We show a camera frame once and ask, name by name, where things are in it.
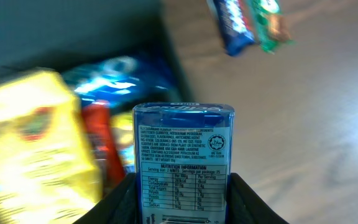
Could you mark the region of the black gift box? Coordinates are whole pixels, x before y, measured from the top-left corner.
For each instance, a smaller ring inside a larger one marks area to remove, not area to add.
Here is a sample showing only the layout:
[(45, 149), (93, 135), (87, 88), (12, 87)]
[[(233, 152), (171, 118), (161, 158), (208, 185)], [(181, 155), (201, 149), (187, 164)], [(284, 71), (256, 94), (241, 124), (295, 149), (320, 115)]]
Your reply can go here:
[(0, 82), (35, 67), (59, 72), (147, 43), (162, 47), (181, 97), (194, 97), (161, 1), (0, 0)]

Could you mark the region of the red snack packet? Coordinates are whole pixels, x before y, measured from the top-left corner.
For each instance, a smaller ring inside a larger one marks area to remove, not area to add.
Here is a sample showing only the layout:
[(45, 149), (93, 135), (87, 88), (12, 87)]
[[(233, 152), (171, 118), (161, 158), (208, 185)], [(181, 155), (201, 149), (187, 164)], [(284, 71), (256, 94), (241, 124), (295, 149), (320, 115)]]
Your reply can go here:
[(110, 126), (110, 110), (105, 101), (97, 101), (81, 110), (91, 150), (101, 170), (105, 190), (115, 188), (125, 177)]

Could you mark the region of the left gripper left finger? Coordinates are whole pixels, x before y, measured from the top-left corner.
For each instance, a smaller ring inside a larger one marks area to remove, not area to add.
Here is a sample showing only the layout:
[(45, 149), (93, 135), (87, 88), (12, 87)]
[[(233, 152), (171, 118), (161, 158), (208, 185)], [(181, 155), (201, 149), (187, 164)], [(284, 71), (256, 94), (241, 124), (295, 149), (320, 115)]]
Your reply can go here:
[(124, 180), (73, 224), (139, 224), (136, 174)]

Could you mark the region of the kitkat milo bar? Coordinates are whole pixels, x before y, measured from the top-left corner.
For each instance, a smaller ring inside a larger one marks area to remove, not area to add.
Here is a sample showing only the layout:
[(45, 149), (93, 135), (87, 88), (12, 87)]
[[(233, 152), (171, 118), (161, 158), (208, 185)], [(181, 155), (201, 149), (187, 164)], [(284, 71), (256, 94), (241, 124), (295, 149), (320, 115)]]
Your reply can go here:
[(274, 54), (282, 44), (293, 42), (278, 0), (248, 0), (261, 49)]

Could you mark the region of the blue oreo pack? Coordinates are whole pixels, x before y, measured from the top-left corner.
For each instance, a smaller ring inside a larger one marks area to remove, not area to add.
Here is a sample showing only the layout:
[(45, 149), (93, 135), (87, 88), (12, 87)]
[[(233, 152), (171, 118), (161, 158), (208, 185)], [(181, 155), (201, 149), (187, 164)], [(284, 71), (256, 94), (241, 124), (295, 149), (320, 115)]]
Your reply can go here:
[(63, 72), (62, 77), (80, 97), (83, 107), (103, 101), (116, 108), (175, 89), (164, 60), (141, 55), (122, 55), (83, 64)]

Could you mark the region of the yellow candy bag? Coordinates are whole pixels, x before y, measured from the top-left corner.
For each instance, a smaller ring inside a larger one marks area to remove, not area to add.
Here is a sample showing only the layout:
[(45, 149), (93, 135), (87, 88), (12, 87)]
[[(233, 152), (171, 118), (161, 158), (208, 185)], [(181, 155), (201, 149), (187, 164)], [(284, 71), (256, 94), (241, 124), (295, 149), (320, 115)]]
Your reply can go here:
[(60, 74), (0, 84), (0, 223), (73, 223), (101, 197), (79, 101)]

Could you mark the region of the small dark blue gum pack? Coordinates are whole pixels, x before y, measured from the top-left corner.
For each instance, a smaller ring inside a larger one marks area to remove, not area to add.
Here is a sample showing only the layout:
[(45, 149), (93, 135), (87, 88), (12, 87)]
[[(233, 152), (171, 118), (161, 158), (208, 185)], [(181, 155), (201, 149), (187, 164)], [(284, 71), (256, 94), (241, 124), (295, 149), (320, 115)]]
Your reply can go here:
[(225, 104), (134, 107), (140, 223), (226, 223), (234, 114)]

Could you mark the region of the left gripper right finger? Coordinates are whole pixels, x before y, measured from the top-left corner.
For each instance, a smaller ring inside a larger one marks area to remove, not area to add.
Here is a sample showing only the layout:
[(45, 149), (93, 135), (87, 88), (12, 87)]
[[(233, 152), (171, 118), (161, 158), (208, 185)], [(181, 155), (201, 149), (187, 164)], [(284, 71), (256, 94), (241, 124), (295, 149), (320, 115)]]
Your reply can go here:
[(273, 211), (237, 173), (229, 176), (226, 223), (289, 224)]

